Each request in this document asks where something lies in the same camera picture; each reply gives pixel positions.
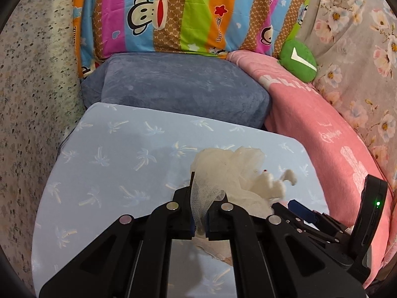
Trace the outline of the white fluffy plush scrap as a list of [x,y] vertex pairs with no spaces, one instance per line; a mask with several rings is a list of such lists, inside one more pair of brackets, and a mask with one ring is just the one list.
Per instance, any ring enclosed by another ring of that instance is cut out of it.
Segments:
[[289,182],[291,186],[297,184],[298,179],[293,170],[285,170],[279,178],[275,178],[272,173],[264,170],[254,179],[250,191],[259,195],[271,206],[285,198],[287,191],[285,182]]

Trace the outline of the beige mesh tulle cloth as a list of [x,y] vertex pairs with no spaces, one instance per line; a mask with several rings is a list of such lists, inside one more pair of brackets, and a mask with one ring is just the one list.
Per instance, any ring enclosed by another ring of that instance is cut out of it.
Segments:
[[196,155],[190,166],[194,174],[190,206],[200,236],[205,233],[210,206],[225,197],[252,216],[266,218],[272,213],[268,200],[252,191],[264,160],[260,149],[245,147],[235,151],[207,148]]

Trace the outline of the pink striped cloth scrap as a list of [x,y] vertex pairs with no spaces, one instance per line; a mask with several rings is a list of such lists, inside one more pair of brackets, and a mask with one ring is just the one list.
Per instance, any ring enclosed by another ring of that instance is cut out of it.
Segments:
[[212,257],[233,266],[232,251],[229,240],[209,241],[204,237],[194,237],[193,243]]

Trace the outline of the pink bow print blanket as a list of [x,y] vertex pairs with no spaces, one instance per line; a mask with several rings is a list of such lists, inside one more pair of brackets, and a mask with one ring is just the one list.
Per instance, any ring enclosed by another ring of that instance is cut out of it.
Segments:
[[238,50],[230,52],[227,60],[267,90],[272,108],[266,128],[305,147],[331,216],[353,226],[366,175],[383,178],[358,134],[310,84],[298,80],[274,57]]

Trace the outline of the green round plush cushion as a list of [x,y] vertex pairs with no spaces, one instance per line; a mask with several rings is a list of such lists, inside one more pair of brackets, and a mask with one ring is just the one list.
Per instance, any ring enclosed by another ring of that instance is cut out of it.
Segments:
[[286,41],[279,52],[279,64],[304,83],[317,75],[317,63],[311,50],[298,40]]

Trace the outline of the blue-grey velvet pillow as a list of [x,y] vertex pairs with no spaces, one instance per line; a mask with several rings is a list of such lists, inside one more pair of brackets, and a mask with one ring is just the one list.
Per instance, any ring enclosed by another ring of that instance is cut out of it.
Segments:
[[112,55],[81,82],[83,103],[103,102],[262,128],[270,94],[237,65],[200,55]]

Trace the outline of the grey floral bedsheet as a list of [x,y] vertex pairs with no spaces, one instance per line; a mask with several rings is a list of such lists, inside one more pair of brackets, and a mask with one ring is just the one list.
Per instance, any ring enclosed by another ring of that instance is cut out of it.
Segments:
[[396,16],[385,0],[310,0],[298,34],[314,87],[336,108],[396,190]]

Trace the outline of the colourful monkey print pillow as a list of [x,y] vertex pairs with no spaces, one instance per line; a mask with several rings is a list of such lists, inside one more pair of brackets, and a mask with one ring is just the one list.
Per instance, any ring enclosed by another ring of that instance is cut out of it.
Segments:
[[80,77],[121,52],[277,56],[294,38],[309,0],[74,0]]

